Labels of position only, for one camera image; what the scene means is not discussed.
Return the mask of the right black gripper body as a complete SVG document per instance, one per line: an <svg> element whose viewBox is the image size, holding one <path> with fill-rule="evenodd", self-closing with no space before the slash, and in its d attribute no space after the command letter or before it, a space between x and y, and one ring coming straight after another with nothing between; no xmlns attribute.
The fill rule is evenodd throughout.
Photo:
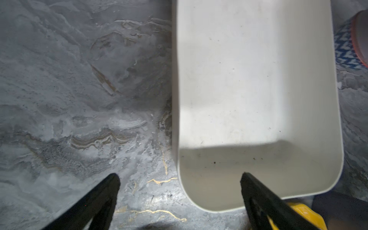
<svg viewBox="0 0 368 230"><path fill-rule="evenodd" d="M329 230L367 230L368 203L335 191L314 197L312 210L322 216Z"/></svg>

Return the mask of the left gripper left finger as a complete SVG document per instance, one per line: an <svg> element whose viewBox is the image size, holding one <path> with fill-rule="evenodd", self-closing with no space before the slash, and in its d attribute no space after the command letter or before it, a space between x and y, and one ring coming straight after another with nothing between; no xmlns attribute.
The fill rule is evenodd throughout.
<svg viewBox="0 0 368 230"><path fill-rule="evenodd" d="M64 214L55 219L45 230L83 230L90 223L90 230L108 230L117 204L120 179L109 174L89 193Z"/></svg>

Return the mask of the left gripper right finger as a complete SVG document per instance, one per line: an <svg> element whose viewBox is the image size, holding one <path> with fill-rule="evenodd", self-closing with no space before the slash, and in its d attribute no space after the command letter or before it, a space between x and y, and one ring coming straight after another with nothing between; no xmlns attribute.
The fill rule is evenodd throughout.
<svg viewBox="0 0 368 230"><path fill-rule="evenodd" d="M243 173L241 193L253 230L271 230L270 221L280 230L317 230L251 173Z"/></svg>

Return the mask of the white plastic bin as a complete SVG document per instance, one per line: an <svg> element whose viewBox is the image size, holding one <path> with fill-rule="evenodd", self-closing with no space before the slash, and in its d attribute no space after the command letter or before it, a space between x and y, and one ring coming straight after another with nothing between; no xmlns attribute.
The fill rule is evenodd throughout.
<svg viewBox="0 0 368 230"><path fill-rule="evenodd" d="M344 164L330 1L174 1L172 152L199 209L243 209L249 172L282 199Z"/></svg>

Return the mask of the red patterned bowl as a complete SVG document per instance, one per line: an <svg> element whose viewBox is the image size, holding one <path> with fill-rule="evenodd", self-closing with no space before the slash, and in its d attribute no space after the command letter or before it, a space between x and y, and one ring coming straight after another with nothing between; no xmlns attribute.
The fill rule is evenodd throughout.
<svg viewBox="0 0 368 230"><path fill-rule="evenodd" d="M351 70L367 69L355 52L352 42L353 18L347 20L334 34L335 60L340 66Z"/></svg>

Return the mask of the lavender bowl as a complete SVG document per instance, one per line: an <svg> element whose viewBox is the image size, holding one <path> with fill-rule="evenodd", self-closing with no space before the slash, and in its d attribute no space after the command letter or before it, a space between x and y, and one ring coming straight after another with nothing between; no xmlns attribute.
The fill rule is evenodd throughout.
<svg viewBox="0 0 368 230"><path fill-rule="evenodd" d="M357 55L364 66L368 67L368 10L356 15L354 32Z"/></svg>

